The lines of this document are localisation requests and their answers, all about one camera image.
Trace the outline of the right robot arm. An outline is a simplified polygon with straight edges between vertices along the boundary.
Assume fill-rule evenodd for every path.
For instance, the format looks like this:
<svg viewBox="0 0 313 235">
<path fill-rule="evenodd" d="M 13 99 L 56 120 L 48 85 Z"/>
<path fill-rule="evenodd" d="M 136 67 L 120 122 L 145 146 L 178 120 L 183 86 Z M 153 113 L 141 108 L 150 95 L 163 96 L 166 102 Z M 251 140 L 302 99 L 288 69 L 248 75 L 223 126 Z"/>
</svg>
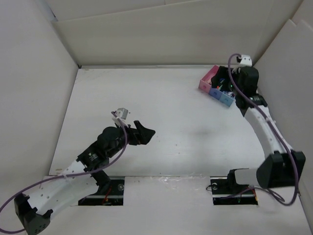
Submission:
<svg viewBox="0 0 313 235">
<path fill-rule="evenodd" d="M 257 69 L 249 66 L 237 70 L 214 66 L 210 78 L 211 89 L 221 93 L 221 100 L 228 94 L 235 98 L 236 106 L 254 130 L 265 156 L 258 168 L 237 169 L 235 176 L 226 180 L 226 187 L 232 193 L 244 187 L 243 180 L 262 188 L 294 187 L 306 161 L 302 151 L 295 151 L 282 138 L 269 114 L 267 102 L 257 93 L 258 79 Z"/>
</svg>

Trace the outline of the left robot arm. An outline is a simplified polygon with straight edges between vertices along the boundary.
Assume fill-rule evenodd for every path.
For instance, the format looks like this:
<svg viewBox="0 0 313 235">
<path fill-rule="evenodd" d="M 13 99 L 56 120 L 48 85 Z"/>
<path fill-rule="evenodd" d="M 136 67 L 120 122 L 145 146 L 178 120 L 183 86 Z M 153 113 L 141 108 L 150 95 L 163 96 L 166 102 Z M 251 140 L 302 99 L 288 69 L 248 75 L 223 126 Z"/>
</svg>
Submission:
<svg viewBox="0 0 313 235">
<path fill-rule="evenodd" d="M 138 120 L 134 121 L 134 128 L 120 119 L 115 122 L 59 178 L 51 177 L 42 189 L 29 195 L 19 193 L 14 198 L 16 215 L 27 234 L 41 233 L 58 213 L 78 200 L 94 193 L 106 193 L 111 180 L 104 169 L 110 165 L 110 158 L 121 155 L 128 144 L 147 145 L 156 133 Z"/>
</svg>

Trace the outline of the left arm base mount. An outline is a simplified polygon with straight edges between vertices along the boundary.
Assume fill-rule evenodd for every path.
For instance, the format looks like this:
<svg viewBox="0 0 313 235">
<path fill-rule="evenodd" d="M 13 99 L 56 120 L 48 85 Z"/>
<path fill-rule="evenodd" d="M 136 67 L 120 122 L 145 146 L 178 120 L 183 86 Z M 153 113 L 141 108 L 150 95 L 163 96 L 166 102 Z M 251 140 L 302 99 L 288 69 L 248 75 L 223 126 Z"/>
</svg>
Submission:
<svg viewBox="0 0 313 235">
<path fill-rule="evenodd" d="M 125 177 L 109 177 L 104 171 L 92 174 L 97 191 L 78 201 L 78 206 L 123 206 Z"/>
</svg>

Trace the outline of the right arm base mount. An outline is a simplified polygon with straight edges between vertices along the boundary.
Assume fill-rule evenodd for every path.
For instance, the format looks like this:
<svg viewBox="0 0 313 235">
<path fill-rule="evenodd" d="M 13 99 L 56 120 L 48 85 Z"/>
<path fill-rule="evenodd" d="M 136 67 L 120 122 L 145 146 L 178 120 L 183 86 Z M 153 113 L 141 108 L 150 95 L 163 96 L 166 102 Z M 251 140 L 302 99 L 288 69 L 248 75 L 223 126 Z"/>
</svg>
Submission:
<svg viewBox="0 0 313 235">
<path fill-rule="evenodd" d="M 240 185 L 227 177 L 210 177 L 206 190 L 211 191 L 214 206 L 258 205 L 255 190 L 249 185 Z"/>
</svg>

